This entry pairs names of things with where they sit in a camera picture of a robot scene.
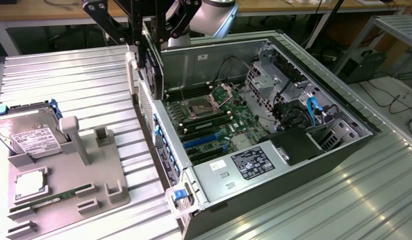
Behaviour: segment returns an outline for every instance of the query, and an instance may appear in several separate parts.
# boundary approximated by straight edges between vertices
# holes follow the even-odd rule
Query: motherboard
[[[167,93],[166,111],[194,165],[247,148],[269,134],[242,94],[226,83]]]

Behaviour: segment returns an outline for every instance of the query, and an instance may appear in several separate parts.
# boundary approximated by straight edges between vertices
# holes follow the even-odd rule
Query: wooden desk
[[[73,1],[75,0],[55,0],[56,3],[72,3]],[[395,1],[399,6],[396,14],[401,14],[407,6],[409,6],[409,3],[405,0]],[[324,14],[324,16],[318,22],[308,47],[316,40],[336,2],[337,0],[333,0],[332,3],[320,6],[317,13]],[[237,0],[237,3],[237,16],[239,17],[313,14],[318,7],[310,3],[298,3],[297,1],[289,4],[284,0]],[[84,13],[82,5],[76,5],[72,8],[73,10],[68,11],[64,8],[45,4],[43,0],[19,0],[17,4],[0,5],[0,43],[7,54],[9,56],[20,55],[19,49],[8,35],[8,28],[95,23]],[[387,10],[388,6],[385,4],[365,6],[356,0],[345,0],[338,13],[376,12]],[[124,12],[112,0],[108,1],[108,12],[115,17],[116,21],[127,21]]]

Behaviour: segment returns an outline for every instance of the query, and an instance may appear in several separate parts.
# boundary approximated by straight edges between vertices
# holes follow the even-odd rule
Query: hard drive
[[[27,153],[32,158],[60,152],[68,142],[59,131],[60,112],[48,102],[16,106],[0,113],[0,140],[12,155]]]

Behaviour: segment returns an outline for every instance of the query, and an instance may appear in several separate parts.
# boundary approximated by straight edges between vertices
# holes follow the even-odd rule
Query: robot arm
[[[190,28],[207,35],[226,36],[235,18],[235,0],[115,0],[128,16],[123,27],[107,12],[107,0],[84,0],[83,9],[118,44],[138,48],[136,61],[144,67],[150,43],[142,35],[144,18],[150,19],[147,31],[158,52],[170,38],[187,34]]]

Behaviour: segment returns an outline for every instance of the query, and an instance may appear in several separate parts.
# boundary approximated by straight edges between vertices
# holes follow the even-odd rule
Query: warning label
[[[245,180],[250,180],[274,169],[259,146],[233,155],[231,159]]]
[[[48,127],[17,133],[11,135],[11,138],[27,154],[39,154],[60,147]]]

